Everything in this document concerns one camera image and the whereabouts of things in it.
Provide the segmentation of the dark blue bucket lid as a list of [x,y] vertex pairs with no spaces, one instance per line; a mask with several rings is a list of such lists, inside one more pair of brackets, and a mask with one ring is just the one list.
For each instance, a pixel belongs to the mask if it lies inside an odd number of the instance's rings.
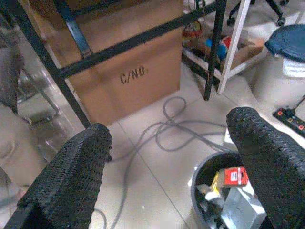
[[275,30],[265,42],[272,55],[305,63],[305,24],[292,24]]

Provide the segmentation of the black office chair base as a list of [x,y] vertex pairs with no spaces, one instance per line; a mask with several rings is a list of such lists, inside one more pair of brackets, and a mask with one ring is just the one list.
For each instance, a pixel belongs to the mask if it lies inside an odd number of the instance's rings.
[[[276,22],[276,26],[281,27],[285,25],[285,18],[283,17],[283,12],[280,9],[279,5],[275,2],[275,0],[264,0],[271,9],[276,13],[278,16],[278,20]],[[230,11],[229,18],[227,19],[227,26],[231,27],[235,24],[235,18],[233,15],[239,10],[241,1],[238,2],[238,4],[235,5],[235,7]]]

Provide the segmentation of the large brown cardboard box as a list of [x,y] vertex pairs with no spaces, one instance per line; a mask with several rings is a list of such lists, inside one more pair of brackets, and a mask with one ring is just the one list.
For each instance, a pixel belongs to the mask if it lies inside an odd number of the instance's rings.
[[[81,59],[52,0],[29,0],[37,30],[60,66]],[[183,0],[123,0],[76,18],[93,52],[182,15]],[[69,77],[92,122],[110,124],[180,87],[182,29],[170,31]]]

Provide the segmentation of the black metal table frame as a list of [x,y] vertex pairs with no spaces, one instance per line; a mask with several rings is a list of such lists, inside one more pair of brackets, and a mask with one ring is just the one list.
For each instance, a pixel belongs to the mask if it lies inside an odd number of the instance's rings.
[[48,73],[51,75],[52,79],[55,81],[61,93],[64,95],[65,99],[67,100],[74,113],[77,115],[78,119],[85,128],[89,127],[91,123],[82,108],[80,107],[79,103],[75,99],[73,93],[67,86],[65,82],[66,78],[69,78],[70,76],[87,70],[97,64],[102,63],[103,61],[106,61],[116,55],[124,53],[132,48],[145,44],[146,42],[154,38],[160,37],[165,33],[168,33],[172,30],[189,24],[197,20],[198,18],[204,17],[212,12],[215,12],[216,15],[213,27],[212,47],[208,61],[208,70],[205,72],[206,83],[203,96],[204,100],[206,101],[210,99],[211,89],[214,85],[215,80],[215,60],[223,27],[224,13],[227,0],[215,0],[209,5],[198,8],[188,14],[175,18],[152,29],[149,29],[143,33],[133,36],[98,53],[91,52],[90,47],[74,18],[76,16],[89,13],[93,10],[101,9],[104,6],[109,6],[110,2],[100,2],[93,6],[76,11],[70,11],[69,6],[64,0],[54,0],[54,3],[59,15],[63,18],[64,22],[68,26],[68,29],[72,34],[72,38],[74,39],[82,56],[82,59],[80,61],[72,63],[67,67],[63,68],[58,68],[55,65],[53,59],[46,50],[42,39],[36,33],[28,15],[26,14],[24,8],[21,6],[18,0],[0,0],[0,14],[4,13],[5,15],[11,16],[12,20],[19,26],[27,41],[32,46],[39,59],[42,61],[44,67],[47,69]]

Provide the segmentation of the silver grey carton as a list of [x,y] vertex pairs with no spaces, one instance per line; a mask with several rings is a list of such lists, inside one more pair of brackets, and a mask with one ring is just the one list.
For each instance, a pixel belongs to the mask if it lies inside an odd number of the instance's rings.
[[260,201],[242,189],[233,187],[221,212],[221,219],[228,229],[259,229],[266,217]]

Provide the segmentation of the small brown cardboard box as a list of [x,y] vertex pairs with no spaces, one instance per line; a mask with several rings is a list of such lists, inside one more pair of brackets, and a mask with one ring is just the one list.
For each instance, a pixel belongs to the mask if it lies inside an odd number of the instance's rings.
[[264,46],[264,39],[262,38],[248,38],[241,42],[241,47],[235,52],[231,69],[248,61],[252,57],[262,52]]

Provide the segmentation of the yellow wrapper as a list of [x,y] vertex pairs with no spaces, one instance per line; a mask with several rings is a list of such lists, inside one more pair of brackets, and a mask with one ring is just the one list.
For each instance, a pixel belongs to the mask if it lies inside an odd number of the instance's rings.
[[220,195],[220,190],[217,187],[218,184],[218,178],[219,178],[219,172],[217,171],[214,175],[212,184],[210,185],[210,189],[213,193],[216,193],[217,195]]

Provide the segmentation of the dark grey panel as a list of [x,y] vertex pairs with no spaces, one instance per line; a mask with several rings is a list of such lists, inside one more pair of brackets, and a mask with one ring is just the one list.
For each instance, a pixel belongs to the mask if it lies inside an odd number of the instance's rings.
[[18,78],[24,61],[13,48],[0,48],[0,102],[18,113]]

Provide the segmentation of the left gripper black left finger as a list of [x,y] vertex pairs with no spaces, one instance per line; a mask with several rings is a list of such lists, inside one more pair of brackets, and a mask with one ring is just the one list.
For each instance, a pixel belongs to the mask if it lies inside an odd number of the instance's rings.
[[68,140],[34,180],[4,229],[87,229],[112,136],[95,123]]

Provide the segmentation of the white plastic bucket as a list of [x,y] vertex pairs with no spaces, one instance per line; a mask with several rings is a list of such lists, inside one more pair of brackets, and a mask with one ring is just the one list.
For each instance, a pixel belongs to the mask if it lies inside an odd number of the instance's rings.
[[252,92],[268,106],[295,106],[305,96],[305,63],[268,53],[257,65]]

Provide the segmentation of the blue ball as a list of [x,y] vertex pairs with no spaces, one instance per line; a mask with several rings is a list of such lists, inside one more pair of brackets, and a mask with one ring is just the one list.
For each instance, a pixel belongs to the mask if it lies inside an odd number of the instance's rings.
[[217,50],[217,57],[221,61],[226,58],[226,55],[227,55],[227,47],[223,44],[219,44]]

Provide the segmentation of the red labelled package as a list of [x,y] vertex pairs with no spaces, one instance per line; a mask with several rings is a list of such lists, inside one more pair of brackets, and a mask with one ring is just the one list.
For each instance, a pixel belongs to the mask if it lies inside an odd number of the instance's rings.
[[248,175],[244,167],[230,167],[219,171],[217,187],[244,187],[248,183]]

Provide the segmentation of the white crumpled paper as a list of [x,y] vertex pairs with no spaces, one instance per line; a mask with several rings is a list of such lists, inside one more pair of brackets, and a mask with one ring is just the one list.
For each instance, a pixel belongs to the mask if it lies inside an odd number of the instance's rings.
[[208,186],[206,184],[200,184],[196,186],[196,189],[204,194],[204,198],[207,201],[221,201],[224,202],[222,191],[218,187]]

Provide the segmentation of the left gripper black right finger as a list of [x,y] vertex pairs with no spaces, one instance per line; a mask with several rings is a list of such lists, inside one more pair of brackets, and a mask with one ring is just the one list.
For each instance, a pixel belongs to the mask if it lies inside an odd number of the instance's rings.
[[274,229],[305,229],[305,149],[251,107],[232,109],[226,123]]

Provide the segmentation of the grey metal stand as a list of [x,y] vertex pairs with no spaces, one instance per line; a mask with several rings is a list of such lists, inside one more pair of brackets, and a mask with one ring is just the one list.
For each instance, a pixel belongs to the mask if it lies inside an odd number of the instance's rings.
[[18,78],[18,113],[31,125],[49,122],[59,114],[58,106],[44,90],[45,83],[36,80],[25,68]]

